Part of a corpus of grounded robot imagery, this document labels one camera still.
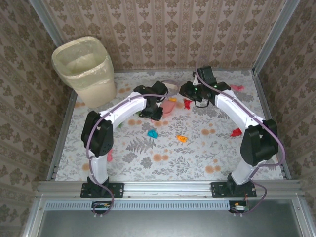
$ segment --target blue toy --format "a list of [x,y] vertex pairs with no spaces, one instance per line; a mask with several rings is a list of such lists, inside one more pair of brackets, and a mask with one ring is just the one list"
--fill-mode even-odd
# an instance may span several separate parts
[[147,135],[148,135],[149,137],[152,137],[152,138],[157,138],[157,137],[158,137],[158,134],[156,133],[155,130],[150,130],[150,131],[147,133]]

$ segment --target patterned wallpaper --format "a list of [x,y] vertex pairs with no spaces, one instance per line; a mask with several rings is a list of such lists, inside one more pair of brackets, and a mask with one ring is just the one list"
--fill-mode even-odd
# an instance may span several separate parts
[[316,1],[301,0],[259,77],[316,217]]
[[70,90],[54,48],[27,1],[0,1],[0,236],[20,235],[63,122]]
[[43,0],[64,42],[92,35],[116,70],[251,68],[285,0]]

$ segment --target trash bin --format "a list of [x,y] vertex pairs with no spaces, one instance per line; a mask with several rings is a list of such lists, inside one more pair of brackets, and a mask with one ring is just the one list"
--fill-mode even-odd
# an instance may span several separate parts
[[101,106],[117,94],[114,69],[102,43],[82,37],[57,48],[52,54],[55,71],[90,108]]

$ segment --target ventilation grille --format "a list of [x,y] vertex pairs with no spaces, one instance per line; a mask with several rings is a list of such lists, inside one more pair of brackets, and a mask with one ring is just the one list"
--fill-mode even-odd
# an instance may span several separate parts
[[[91,210],[92,201],[48,201],[46,211]],[[229,210],[229,201],[124,201],[117,200],[113,210]]]

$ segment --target floral mat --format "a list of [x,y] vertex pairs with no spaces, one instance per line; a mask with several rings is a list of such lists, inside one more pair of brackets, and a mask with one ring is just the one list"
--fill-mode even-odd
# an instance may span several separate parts
[[[263,116],[250,71],[214,71],[217,81],[236,85],[236,96],[256,114]],[[193,81],[192,72],[115,73],[116,98],[95,111],[110,108],[126,98],[138,85],[152,86],[156,80]],[[108,163],[112,181],[226,180],[241,159],[242,136],[231,137],[237,125],[213,105],[184,108],[181,95],[170,116],[152,123],[137,114],[114,131],[113,160]],[[56,180],[86,180],[88,160],[80,139],[85,118],[92,109],[78,97],[72,115]],[[155,130],[158,138],[147,133]],[[176,136],[187,137],[182,143]],[[254,179],[282,179],[279,167],[262,168]]]

